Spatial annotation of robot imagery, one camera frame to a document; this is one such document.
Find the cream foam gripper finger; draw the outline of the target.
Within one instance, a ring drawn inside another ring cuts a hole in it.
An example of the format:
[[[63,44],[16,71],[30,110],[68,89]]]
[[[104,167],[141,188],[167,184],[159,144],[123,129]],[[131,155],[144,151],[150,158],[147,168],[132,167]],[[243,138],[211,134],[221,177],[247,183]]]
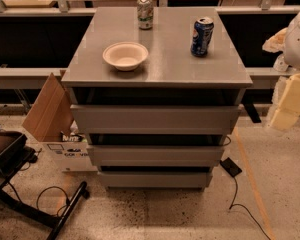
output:
[[[300,73],[290,76],[269,126],[277,131],[290,129],[300,117]]]

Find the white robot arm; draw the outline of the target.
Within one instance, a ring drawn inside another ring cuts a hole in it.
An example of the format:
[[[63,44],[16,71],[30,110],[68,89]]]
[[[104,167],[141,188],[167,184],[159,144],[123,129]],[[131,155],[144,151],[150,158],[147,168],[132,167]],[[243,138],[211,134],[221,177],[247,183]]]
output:
[[[285,35],[285,62],[300,70],[300,12],[290,22]],[[270,118],[268,127],[287,131],[300,117],[300,73],[286,80],[282,96]]]

